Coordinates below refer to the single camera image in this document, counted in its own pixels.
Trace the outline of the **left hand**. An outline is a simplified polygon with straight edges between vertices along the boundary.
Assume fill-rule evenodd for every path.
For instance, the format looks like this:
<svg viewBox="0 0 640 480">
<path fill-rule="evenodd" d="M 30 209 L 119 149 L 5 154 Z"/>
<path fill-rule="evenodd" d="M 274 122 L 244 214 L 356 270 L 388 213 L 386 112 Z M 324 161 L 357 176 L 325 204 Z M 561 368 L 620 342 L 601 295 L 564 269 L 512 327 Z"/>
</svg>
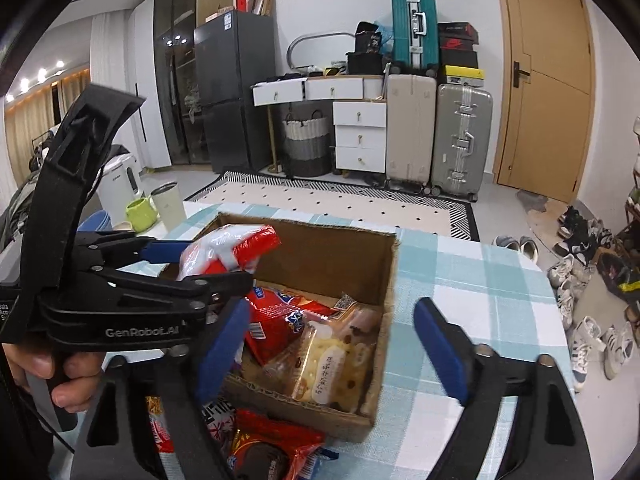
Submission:
<svg viewBox="0 0 640 480">
<path fill-rule="evenodd" d="M 33 344 L 2 344 L 14 382 L 30 392 L 27 375 L 48 380 L 58 370 L 52 352 Z M 67 377 L 51 391 L 52 402 L 69 413 L 88 410 L 102 376 L 104 352 L 78 352 L 66 359 L 63 374 Z"/>
</svg>

